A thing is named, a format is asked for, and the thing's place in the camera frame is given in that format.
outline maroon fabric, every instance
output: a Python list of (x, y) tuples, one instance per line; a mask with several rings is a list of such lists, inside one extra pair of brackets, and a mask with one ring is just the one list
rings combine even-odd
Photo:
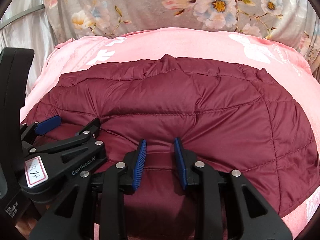
[(239, 169), (285, 216), (319, 186), (319, 159), (301, 106), (264, 69), (173, 58), (104, 63), (63, 74), (34, 106), (30, 124), (54, 115), (63, 124), (38, 140), (64, 139), (95, 117), (109, 161), (147, 140), (140, 188), (125, 196), (128, 233), (140, 239), (187, 239), (196, 207), (182, 191), (173, 139), (219, 171)]

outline white label sticker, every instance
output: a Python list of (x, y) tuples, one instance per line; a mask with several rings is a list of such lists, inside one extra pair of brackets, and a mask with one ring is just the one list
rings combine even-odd
[(24, 171), (28, 187), (34, 187), (49, 178), (40, 156), (25, 161)]

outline ribbed blue pad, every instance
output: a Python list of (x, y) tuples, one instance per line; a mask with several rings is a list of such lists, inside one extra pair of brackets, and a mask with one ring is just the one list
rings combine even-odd
[(177, 151), (174, 152), (174, 155), (176, 157), (176, 164), (177, 164), (177, 169), (178, 169), (178, 174), (179, 174), (179, 180), (180, 180), (180, 184), (181, 184), (183, 190), (185, 190), (187, 187), (187, 170), (186, 170), (186, 166), (184, 164), (184, 160), (182, 157), (178, 138), (174, 139), (174, 145), (175, 145), (175, 148), (177, 149)]
[(61, 124), (60, 116), (56, 115), (54, 117), (49, 118), (38, 125), (35, 128), (36, 135), (44, 135), (47, 132), (53, 130), (54, 128), (58, 127)]
[(138, 159), (136, 162), (136, 166), (133, 170), (132, 187), (134, 191), (136, 191), (140, 186), (144, 162), (146, 160), (146, 155), (147, 155), (147, 142), (146, 140), (143, 140), (140, 151), (139, 151)]

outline floral curtain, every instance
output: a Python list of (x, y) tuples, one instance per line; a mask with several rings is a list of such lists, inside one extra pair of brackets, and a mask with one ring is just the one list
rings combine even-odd
[(320, 65), (319, 19), (308, 0), (45, 0), (45, 8), (59, 42), (162, 27), (224, 30), (293, 47), (313, 72)]

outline pink blanket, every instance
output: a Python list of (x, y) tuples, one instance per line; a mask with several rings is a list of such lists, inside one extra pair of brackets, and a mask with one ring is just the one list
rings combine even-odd
[[(33, 90), (20, 111), (23, 120), (30, 109), (57, 83), (61, 74), (86, 70), (103, 62), (139, 59), (196, 57), (265, 68), (302, 106), (320, 150), (320, 84), (312, 77), (305, 59), (283, 44), (239, 33), (206, 32), (183, 28), (129, 33), (107, 39), (87, 36), (60, 44), (49, 56)], [(283, 218), (297, 236), (320, 203), (320, 189)]]

